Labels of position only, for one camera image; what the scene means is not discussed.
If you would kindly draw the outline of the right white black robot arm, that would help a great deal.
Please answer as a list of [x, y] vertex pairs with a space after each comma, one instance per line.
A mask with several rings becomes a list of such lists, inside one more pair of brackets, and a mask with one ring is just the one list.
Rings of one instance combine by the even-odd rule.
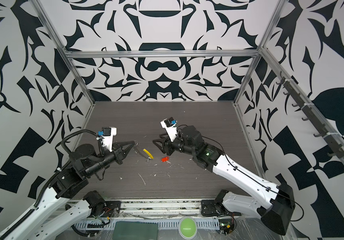
[[174, 152], [190, 155], [201, 168], [230, 181], [247, 194], [241, 197], [230, 191], [221, 191], [217, 200], [229, 213], [241, 213], [259, 218], [272, 232], [284, 236], [298, 203], [292, 187], [265, 180], [233, 161], [223, 149], [205, 142], [205, 137], [194, 127], [182, 129], [166, 127], [153, 144], [171, 156]]

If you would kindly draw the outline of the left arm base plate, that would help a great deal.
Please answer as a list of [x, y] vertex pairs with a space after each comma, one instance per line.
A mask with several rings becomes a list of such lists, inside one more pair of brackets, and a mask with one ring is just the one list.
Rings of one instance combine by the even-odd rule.
[[121, 201], [106, 201], [99, 217], [112, 218], [118, 216], [121, 212], [121, 204]]

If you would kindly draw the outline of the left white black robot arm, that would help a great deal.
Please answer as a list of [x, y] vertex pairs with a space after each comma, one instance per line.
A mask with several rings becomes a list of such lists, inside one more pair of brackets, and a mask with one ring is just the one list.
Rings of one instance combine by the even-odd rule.
[[[91, 144], [83, 144], [71, 151], [66, 142], [82, 134], [91, 134], [98, 141], [99, 151]], [[82, 129], [61, 141], [62, 148], [68, 153], [69, 160], [44, 184], [34, 204], [17, 220], [0, 232], [0, 240], [32, 240], [54, 238], [77, 222], [104, 215], [106, 201], [97, 192], [87, 193], [77, 204], [51, 221], [47, 219], [62, 205], [71, 200], [89, 183], [92, 176], [103, 180], [98, 172], [105, 172], [112, 163], [121, 165], [130, 151], [137, 145], [135, 141], [114, 142], [117, 134], [114, 127], [103, 128], [95, 133]]]

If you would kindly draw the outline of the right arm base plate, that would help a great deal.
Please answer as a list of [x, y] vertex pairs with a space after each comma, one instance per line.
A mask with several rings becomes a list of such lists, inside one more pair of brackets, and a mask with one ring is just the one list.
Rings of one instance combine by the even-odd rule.
[[204, 217], [216, 217], [216, 216], [241, 216], [238, 212], [229, 212], [226, 208], [216, 203], [215, 200], [201, 200], [201, 215]]

